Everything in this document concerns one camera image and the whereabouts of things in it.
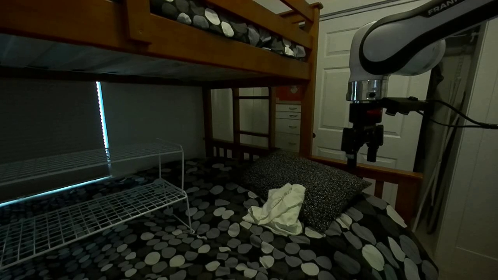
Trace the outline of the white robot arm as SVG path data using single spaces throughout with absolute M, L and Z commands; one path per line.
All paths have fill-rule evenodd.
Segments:
M 421 114 L 432 100 L 387 99 L 390 75 L 420 75 L 445 55 L 445 40 L 498 16 L 498 0 L 428 0 L 424 5 L 381 18 L 353 37 L 348 58 L 350 128 L 342 131 L 340 150 L 354 170 L 358 152 L 367 147 L 375 163 L 382 145 L 382 114 Z

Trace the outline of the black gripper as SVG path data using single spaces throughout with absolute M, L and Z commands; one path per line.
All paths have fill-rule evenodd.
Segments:
M 356 169 L 358 152 L 367 147 L 367 163 L 376 163 L 378 149 L 382 145 L 382 111 L 387 100 L 351 103 L 348 111 L 350 128 L 342 130 L 340 150 L 347 156 L 348 170 Z

